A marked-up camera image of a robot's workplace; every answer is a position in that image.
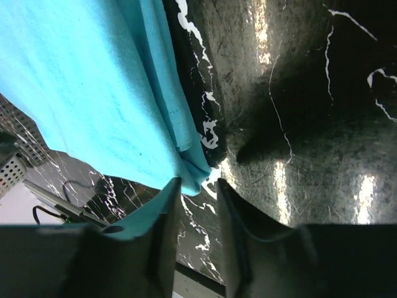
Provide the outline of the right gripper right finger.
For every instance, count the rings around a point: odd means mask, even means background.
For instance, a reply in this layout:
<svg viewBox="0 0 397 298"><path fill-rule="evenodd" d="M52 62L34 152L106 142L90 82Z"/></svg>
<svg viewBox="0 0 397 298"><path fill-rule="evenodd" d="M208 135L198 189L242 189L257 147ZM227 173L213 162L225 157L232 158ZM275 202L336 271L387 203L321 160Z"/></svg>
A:
<svg viewBox="0 0 397 298"><path fill-rule="evenodd" d="M395 297L396 225L283 225L218 180L227 297Z"/></svg>

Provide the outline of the cyan t shirt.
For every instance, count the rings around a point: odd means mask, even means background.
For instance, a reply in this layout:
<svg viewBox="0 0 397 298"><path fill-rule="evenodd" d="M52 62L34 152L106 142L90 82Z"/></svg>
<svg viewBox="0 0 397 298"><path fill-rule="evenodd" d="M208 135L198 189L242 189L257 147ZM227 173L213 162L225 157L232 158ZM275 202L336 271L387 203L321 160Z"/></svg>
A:
<svg viewBox="0 0 397 298"><path fill-rule="evenodd" d="M161 1L2 1L1 94L102 174L190 196L210 175Z"/></svg>

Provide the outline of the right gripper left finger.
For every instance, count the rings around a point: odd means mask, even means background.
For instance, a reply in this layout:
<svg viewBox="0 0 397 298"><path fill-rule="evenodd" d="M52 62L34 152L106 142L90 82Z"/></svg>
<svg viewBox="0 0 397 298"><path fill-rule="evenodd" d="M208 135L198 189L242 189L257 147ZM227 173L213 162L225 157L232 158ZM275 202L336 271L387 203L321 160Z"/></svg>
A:
<svg viewBox="0 0 397 298"><path fill-rule="evenodd" d="M181 180L106 228L3 225L2 297L171 297Z"/></svg>

